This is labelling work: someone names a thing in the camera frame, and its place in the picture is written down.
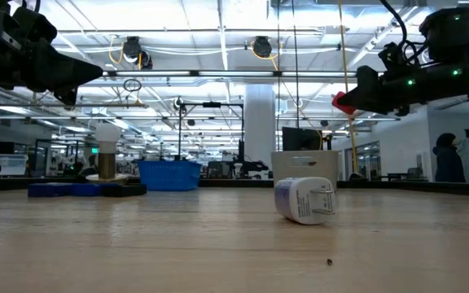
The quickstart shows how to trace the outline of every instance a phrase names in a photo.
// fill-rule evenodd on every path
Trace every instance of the blue plastic basket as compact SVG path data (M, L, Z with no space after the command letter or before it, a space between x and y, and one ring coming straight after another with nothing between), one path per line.
M186 191L199 185L201 166L186 161L139 161L138 171L148 190Z

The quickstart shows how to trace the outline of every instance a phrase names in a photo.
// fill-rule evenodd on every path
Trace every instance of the wooden table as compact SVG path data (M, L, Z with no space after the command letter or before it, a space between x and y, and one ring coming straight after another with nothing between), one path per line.
M303 226L272 193L0 193L0 292L469 292L469 197L340 190Z

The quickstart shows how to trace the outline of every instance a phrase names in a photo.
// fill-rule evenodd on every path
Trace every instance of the brass cylinder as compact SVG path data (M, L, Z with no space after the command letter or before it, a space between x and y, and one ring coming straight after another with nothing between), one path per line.
M115 154L99 153L99 179L114 179L115 172Z

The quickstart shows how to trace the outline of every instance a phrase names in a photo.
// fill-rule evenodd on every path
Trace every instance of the white pillar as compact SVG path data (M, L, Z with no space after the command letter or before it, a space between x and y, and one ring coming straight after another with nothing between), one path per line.
M272 85L245 85L245 155L254 161L261 160L271 170L271 153L276 148L274 100Z

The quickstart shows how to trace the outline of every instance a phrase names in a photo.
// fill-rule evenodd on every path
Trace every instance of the black jacket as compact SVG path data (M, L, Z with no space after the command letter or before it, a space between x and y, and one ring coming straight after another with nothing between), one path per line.
M466 182L461 157L454 146L434 147L437 155L437 182Z

